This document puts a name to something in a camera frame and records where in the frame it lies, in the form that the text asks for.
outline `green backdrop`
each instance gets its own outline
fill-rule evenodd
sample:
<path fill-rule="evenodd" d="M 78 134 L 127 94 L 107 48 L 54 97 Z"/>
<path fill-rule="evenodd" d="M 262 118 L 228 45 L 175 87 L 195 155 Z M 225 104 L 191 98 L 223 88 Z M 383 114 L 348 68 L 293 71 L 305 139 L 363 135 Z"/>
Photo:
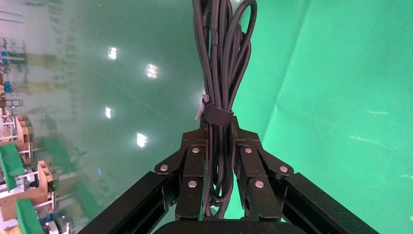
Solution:
<path fill-rule="evenodd" d="M 241 127 L 380 233 L 413 233 L 413 1 L 257 2 L 234 105 Z M 93 218 L 198 127 L 202 71 L 191 1 L 74 0 L 63 9 L 59 37 L 76 57 L 64 72 L 81 104 L 56 129 L 82 152 L 70 168 L 90 178 L 77 189 L 81 204 L 94 196 L 85 208 Z M 148 138 L 143 148 L 137 133 Z M 234 197 L 226 217 L 242 213 Z M 172 210 L 162 223 L 173 219 Z"/>

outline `bundled cables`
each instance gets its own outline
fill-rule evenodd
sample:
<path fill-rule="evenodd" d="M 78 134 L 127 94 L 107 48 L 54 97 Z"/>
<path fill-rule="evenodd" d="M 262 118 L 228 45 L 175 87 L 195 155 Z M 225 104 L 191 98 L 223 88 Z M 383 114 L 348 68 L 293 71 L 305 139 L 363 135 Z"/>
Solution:
<path fill-rule="evenodd" d="M 244 0 L 233 14 L 230 0 L 192 0 L 194 34 L 204 72 L 208 125 L 208 155 L 204 175 L 204 216 L 223 218 L 234 187 L 229 125 L 232 105 L 251 56 L 251 36 L 257 18 L 255 0 Z M 250 7 L 246 33 L 240 19 Z M 213 214 L 212 207 L 218 207 Z"/>

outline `green fabric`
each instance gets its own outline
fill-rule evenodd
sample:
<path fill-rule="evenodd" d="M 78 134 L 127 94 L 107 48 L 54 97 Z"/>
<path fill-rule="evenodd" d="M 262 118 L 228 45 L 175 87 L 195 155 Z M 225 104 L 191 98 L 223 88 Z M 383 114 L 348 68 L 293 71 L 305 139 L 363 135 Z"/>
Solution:
<path fill-rule="evenodd" d="M 413 1 L 257 3 L 241 127 L 379 233 L 412 234 Z"/>
<path fill-rule="evenodd" d="M 26 173 L 15 144 L 0 146 L 0 164 L 7 189 L 12 190 L 17 187 L 15 177 Z"/>
<path fill-rule="evenodd" d="M 22 234 L 44 234 L 31 200 L 17 200 L 16 213 Z"/>

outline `bolt head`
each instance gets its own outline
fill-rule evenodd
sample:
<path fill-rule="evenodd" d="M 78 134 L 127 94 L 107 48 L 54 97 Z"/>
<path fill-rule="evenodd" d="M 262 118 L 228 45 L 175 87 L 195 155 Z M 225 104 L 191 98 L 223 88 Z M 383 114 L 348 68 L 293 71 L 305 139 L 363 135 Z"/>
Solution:
<path fill-rule="evenodd" d="M 287 171 L 288 171 L 288 168 L 287 168 L 287 167 L 284 167 L 284 166 L 280 166 L 280 170 L 281 170 L 282 172 L 287 172 Z"/>
<path fill-rule="evenodd" d="M 166 171 L 168 169 L 168 165 L 164 164 L 161 166 L 161 171 Z"/>
<path fill-rule="evenodd" d="M 189 186 L 190 188 L 195 188 L 195 187 L 196 187 L 196 181 L 195 181 L 195 180 L 191 180 L 191 181 L 188 183 L 188 186 Z"/>
<path fill-rule="evenodd" d="M 262 188 L 262 187 L 264 187 L 264 183 L 260 180 L 257 180 L 257 181 L 255 181 L 255 186 L 257 188 Z"/>

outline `coiled cable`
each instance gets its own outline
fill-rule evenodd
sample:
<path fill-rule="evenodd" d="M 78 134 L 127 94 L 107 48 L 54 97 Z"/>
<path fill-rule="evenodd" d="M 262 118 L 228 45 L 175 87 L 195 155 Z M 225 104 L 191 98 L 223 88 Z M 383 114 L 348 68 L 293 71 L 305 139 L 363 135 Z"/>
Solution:
<path fill-rule="evenodd" d="M 192 0 L 193 27 L 206 94 L 212 105 L 231 111 L 251 56 L 251 36 L 257 19 L 255 0 L 244 0 L 233 14 L 230 0 Z M 246 33 L 240 20 L 250 7 Z M 204 177 L 203 212 L 224 218 L 234 187 L 229 129 L 208 123 L 208 155 Z"/>

